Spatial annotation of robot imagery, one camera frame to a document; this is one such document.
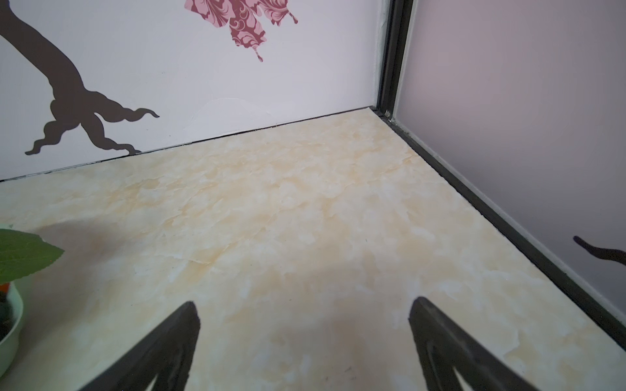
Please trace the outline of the dark grape bunch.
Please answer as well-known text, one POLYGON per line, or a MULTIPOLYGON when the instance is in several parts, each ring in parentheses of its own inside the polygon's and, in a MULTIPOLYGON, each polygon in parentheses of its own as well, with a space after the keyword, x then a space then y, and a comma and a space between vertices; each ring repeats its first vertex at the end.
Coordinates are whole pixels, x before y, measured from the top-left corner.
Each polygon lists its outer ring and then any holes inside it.
POLYGON ((1 333, 7 332, 10 316, 5 298, 8 285, 49 267, 64 253, 39 235, 1 226, 1 333))

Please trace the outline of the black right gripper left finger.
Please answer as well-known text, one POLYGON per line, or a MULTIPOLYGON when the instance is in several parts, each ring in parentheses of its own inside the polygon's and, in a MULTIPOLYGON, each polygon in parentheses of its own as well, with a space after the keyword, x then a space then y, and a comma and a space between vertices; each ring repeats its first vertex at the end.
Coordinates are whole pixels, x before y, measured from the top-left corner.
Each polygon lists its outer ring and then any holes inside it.
POLYGON ((186 301, 84 390, 183 390, 201 329, 186 301))

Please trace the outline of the green scalloped fruit bowl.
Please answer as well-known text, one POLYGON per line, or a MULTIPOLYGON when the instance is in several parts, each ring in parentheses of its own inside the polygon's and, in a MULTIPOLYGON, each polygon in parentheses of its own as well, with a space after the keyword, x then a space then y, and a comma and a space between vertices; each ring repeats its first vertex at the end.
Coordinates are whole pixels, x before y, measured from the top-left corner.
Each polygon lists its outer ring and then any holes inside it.
POLYGON ((18 281, 8 285, 5 298, 10 307, 10 316, 8 327, 5 328, 7 332, 1 333, 1 376, 4 376, 16 357, 21 330, 24 326, 23 289, 18 281))

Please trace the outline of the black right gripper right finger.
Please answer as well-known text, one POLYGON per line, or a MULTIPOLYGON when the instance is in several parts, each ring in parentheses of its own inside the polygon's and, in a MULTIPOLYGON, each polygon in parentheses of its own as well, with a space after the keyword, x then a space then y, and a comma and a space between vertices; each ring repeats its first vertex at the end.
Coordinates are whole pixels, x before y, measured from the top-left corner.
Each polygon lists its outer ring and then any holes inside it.
POLYGON ((429 390, 534 390, 426 297, 418 297, 409 323, 429 390))

